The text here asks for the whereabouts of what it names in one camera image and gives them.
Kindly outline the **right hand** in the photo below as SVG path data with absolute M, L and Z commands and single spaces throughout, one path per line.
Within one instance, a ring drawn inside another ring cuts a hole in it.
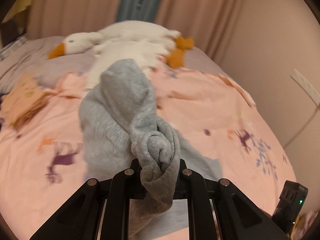
M 319 211 L 309 211 L 306 214 L 299 215 L 297 218 L 292 232 L 289 234 L 291 240 L 300 240 L 306 234 L 312 223 L 315 221 Z

